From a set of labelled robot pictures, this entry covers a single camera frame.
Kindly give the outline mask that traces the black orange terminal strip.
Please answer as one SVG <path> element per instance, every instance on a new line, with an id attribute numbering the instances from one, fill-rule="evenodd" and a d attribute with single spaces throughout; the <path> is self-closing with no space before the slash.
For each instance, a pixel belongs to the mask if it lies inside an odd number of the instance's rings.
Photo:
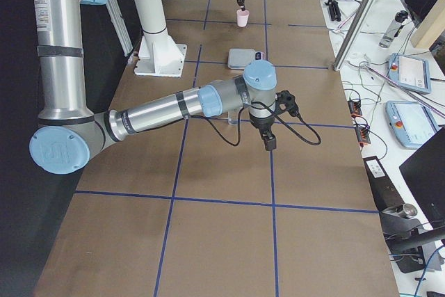
<path id="1" fill-rule="evenodd" d="M 347 103 L 359 146 L 364 147 L 365 145 L 369 145 L 371 143 L 369 137 L 371 130 L 368 121 L 362 115 L 361 101 L 349 99 Z"/>

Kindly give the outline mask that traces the clear glass sauce bottle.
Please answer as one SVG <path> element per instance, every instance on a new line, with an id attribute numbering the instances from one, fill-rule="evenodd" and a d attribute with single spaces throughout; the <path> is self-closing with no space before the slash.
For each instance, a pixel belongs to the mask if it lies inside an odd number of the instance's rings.
<path id="1" fill-rule="evenodd" d="M 239 123 L 238 115 L 240 111 L 240 109 L 234 109 L 227 112 L 227 122 L 229 125 L 236 126 Z"/>

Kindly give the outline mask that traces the grey digital kitchen scale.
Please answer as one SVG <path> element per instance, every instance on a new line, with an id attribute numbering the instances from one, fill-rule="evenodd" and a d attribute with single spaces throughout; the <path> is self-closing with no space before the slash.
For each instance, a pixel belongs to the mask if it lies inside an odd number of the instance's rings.
<path id="1" fill-rule="evenodd" d="M 265 60 L 265 53 L 254 49 L 231 48 L 228 53 L 227 66 L 232 70 L 243 70 L 255 60 Z"/>

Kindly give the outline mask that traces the white pillar with base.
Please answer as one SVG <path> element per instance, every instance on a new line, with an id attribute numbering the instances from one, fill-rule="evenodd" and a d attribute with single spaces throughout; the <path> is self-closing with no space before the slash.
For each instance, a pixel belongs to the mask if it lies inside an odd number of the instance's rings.
<path id="1" fill-rule="evenodd" d="M 162 0 L 134 0 L 143 30 L 135 73 L 140 76 L 180 77 L 186 45 L 168 33 Z"/>

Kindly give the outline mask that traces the blue teach pendant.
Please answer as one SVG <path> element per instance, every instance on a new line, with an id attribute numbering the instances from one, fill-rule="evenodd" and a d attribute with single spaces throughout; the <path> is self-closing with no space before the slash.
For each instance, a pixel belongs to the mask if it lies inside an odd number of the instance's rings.
<path id="1" fill-rule="evenodd" d="M 394 53 L 389 58 L 388 77 L 400 87 L 417 93 L 432 91 L 427 60 Z"/>
<path id="2" fill-rule="evenodd" d="M 398 142 L 407 149 L 420 148 L 439 131 L 430 109 L 418 102 L 388 101 L 385 110 Z"/>

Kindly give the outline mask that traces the pink plastic cup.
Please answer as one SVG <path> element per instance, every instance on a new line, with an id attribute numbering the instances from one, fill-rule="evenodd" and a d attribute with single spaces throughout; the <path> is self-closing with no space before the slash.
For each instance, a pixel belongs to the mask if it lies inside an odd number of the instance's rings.
<path id="1" fill-rule="evenodd" d="M 236 11 L 236 24 L 238 27 L 246 27 L 248 24 L 248 19 L 250 16 L 250 11 L 247 9 L 238 9 Z"/>

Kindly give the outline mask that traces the far blue teach pendant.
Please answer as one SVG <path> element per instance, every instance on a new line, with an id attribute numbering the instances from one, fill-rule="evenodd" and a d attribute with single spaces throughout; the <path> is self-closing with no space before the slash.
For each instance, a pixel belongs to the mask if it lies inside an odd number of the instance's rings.
<path id="1" fill-rule="evenodd" d="M 394 53 L 389 58 L 388 77 L 400 87 L 417 93 L 432 91 L 427 60 Z"/>

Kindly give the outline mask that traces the black folded tripod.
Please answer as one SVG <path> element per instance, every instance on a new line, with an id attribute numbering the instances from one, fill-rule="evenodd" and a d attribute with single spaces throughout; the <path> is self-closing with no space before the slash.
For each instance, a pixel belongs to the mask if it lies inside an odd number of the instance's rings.
<path id="1" fill-rule="evenodd" d="M 325 4 L 328 7 L 330 20 L 333 22 L 340 22 L 341 21 L 341 12 L 340 12 L 337 0 L 327 0 L 325 2 Z"/>

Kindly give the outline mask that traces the black monitor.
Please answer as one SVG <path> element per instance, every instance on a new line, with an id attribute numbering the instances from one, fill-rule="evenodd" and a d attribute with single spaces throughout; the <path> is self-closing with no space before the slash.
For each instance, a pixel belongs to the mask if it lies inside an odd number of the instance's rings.
<path id="1" fill-rule="evenodd" d="M 410 156 L 399 169 L 414 199 L 433 227 L 444 224 L 444 130 Z"/>

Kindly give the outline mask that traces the clear water bottle black cap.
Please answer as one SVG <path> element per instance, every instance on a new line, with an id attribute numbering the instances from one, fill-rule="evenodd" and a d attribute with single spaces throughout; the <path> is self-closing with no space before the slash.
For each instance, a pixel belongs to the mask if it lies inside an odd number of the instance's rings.
<path id="1" fill-rule="evenodd" d="M 408 12 L 406 10 L 398 11 L 388 26 L 387 30 L 383 34 L 383 37 L 379 41 L 379 46 L 386 49 L 392 44 L 394 39 L 398 36 L 403 28 L 403 22 L 408 18 Z"/>

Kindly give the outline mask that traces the aluminium frame post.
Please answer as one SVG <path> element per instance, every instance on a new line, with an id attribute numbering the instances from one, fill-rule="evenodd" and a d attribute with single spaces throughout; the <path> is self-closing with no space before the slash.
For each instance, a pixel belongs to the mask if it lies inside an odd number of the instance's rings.
<path id="1" fill-rule="evenodd" d="M 348 32 L 341 44 L 339 52 L 335 58 L 333 63 L 333 70 L 339 71 L 346 60 L 347 55 L 351 51 L 359 32 L 361 31 L 362 25 L 366 16 L 368 15 L 372 5 L 376 0 L 362 0 L 359 8 L 357 9 L 357 13 L 348 29 Z"/>

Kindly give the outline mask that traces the black box white label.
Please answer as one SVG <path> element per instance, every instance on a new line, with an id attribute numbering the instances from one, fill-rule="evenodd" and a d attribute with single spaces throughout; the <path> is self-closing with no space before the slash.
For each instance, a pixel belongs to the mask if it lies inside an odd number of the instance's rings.
<path id="1" fill-rule="evenodd" d="M 399 207 L 405 203 L 377 156 L 363 158 L 374 203 L 378 211 Z"/>

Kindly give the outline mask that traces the grabber stick pink shaft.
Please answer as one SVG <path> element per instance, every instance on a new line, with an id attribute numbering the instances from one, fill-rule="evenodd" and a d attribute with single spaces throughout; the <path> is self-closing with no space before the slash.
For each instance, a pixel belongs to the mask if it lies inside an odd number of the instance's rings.
<path id="1" fill-rule="evenodd" d="M 414 99 L 416 102 L 420 103 L 421 105 L 429 108 L 433 113 L 437 114 L 438 116 L 445 118 L 444 112 L 439 110 L 436 106 L 433 106 L 431 103 L 439 105 L 438 102 L 433 102 L 429 98 L 421 97 L 419 93 L 412 92 L 408 90 L 407 88 L 402 87 L 400 84 L 396 83 L 394 80 L 390 79 L 389 77 L 386 77 L 385 75 L 379 73 L 378 71 L 374 70 L 369 65 L 360 65 L 359 68 L 362 68 L 371 74 L 376 75 L 380 79 L 386 81 L 390 86 L 393 86 L 394 88 L 399 89 L 400 91 L 404 92 L 406 95 L 410 96 L 412 99 Z"/>

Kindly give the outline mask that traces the near blue teach pendant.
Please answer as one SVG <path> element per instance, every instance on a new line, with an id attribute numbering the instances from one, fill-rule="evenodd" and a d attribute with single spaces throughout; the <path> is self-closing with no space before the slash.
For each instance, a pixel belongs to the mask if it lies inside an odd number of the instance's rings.
<path id="1" fill-rule="evenodd" d="M 407 149 L 420 148 L 439 131 L 430 109 L 418 102 L 388 101 L 385 110 L 398 142 Z"/>

